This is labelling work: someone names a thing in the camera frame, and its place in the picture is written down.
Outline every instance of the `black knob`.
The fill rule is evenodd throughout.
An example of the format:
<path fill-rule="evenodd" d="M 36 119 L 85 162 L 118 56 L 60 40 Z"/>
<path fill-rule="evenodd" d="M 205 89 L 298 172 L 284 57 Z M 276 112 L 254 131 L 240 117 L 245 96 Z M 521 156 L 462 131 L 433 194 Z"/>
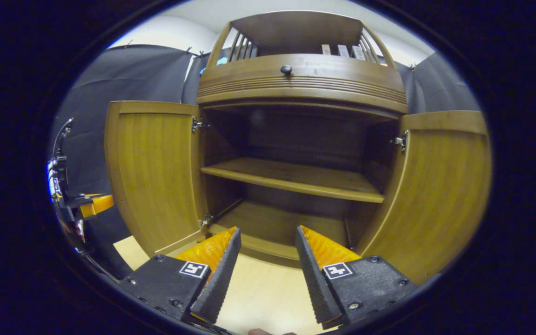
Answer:
<path fill-rule="evenodd" d="M 283 72 L 283 74 L 285 74 L 286 76 L 290 75 L 292 71 L 293 71 L 293 68 L 290 67 L 289 65 L 285 65 L 281 67 L 281 72 Z"/>

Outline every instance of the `screw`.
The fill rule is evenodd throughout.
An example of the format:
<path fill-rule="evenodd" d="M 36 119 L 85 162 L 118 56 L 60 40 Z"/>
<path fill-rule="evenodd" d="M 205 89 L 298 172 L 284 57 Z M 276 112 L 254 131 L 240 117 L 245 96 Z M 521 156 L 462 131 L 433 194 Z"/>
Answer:
<path fill-rule="evenodd" d="M 354 302 L 354 303 L 351 303 L 350 305 L 348 305 L 347 308 L 349 309 L 358 309 L 358 308 L 361 308 L 362 304 L 360 302 Z"/>
<path fill-rule="evenodd" d="M 175 299 L 171 299 L 171 305 L 177 307 L 177 308 L 181 308 L 183 307 L 183 303 L 179 300 L 175 300 Z"/>

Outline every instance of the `wooden spindle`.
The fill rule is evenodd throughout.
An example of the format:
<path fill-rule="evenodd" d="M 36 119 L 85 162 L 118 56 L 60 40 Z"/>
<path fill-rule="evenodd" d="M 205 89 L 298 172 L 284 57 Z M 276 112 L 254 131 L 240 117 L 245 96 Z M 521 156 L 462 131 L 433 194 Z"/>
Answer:
<path fill-rule="evenodd" d="M 361 49 L 363 49 L 363 53 L 367 56 L 369 61 L 371 61 L 372 63 L 375 63 L 375 60 L 372 57 L 372 54 L 369 51 L 368 46 L 365 44 L 365 42 L 363 42 L 362 39 L 359 39 L 359 45 L 361 45 Z"/>
<path fill-rule="evenodd" d="M 382 43 L 382 40 L 380 40 L 378 35 L 374 34 L 374 32 L 372 32 L 372 30 L 370 28 L 368 28 L 368 26 L 366 26 L 366 25 L 363 25 L 363 28 L 368 32 L 368 34 L 370 36 L 372 36 L 372 38 L 374 39 L 374 41 L 378 45 L 380 51 L 382 52 L 383 59 L 386 60 L 387 66 L 389 66 L 391 68 L 395 68 L 396 70 L 398 70 L 398 68 L 396 67 L 396 64 L 394 63 L 394 60 L 392 59 L 392 56 L 390 55 L 390 53 L 388 52 L 388 49 L 386 49 L 386 46 Z"/>
<path fill-rule="evenodd" d="M 241 55 L 241 49 L 243 49 L 243 42 L 247 40 L 245 36 L 241 35 L 241 41 L 239 42 L 239 47 L 237 48 L 237 57 L 235 60 L 239 60 L 239 56 Z"/>
<path fill-rule="evenodd" d="M 243 59 L 245 59 L 245 54 L 247 53 L 247 47 L 249 46 L 249 40 L 245 42 L 245 49 L 243 49 Z"/>
<path fill-rule="evenodd" d="M 231 62 L 233 59 L 233 51 L 235 50 L 235 46 L 237 45 L 237 40 L 239 39 L 240 34 L 240 32 L 237 32 L 236 36 L 234 37 L 233 44 L 231 45 L 231 51 L 229 52 L 229 62 Z"/>
<path fill-rule="evenodd" d="M 369 42 L 369 39 L 366 38 L 365 35 L 362 34 L 361 38 L 364 40 L 364 42 L 368 45 L 370 51 L 371 51 L 371 55 L 372 57 L 374 58 L 374 61 L 376 62 L 376 64 L 379 64 L 380 61 L 379 61 L 379 58 L 378 58 L 378 55 L 376 54 L 376 51 L 374 49 L 374 46 Z"/>
<path fill-rule="evenodd" d="M 225 26 L 225 28 L 219 35 L 219 38 L 216 40 L 216 43 L 214 44 L 212 53 L 210 54 L 210 57 L 208 58 L 207 66 L 216 66 L 216 62 L 219 61 L 219 57 L 221 55 L 221 52 L 223 51 L 223 46 L 225 45 L 227 36 L 229 36 L 230 30 L 231 30 L 231 23 L 229 22 L 227 23 L 227 25 Z"/>

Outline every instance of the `light wood floor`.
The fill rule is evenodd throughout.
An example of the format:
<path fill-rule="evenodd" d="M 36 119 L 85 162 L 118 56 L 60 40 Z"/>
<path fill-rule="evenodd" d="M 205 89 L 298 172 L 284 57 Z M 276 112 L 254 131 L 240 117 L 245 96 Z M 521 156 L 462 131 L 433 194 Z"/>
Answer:
<path fill-rule="evenodd" d="M 186 245 L 168 256 L 187 250 Z M 133 236 L 114 244 L 134 270 L 148 260 Z M 246 335 L 254 328 L 274 335 L 323 333 L 315 322 L 302 270 L 239 254 L 217 326 Z"/>

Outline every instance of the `cabinet door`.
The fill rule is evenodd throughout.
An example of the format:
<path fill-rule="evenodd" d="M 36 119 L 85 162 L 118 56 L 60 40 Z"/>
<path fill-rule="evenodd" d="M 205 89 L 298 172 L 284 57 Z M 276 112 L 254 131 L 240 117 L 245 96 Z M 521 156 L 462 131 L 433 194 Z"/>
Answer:
<path fill-rule="evenodd" d="M 436 275 L 466 247 L 491 186 L 491 150 L 480 112 L 402 117 L 406 152 L 359 243 L 417 284 Z"/>
<path fill-rule="evenodd" d="M 152 256 L 195 239 L 206 209 L 200 187 L 198 106 L 154 101 L 109 104 L 105 155 L 113 198 Z"/>

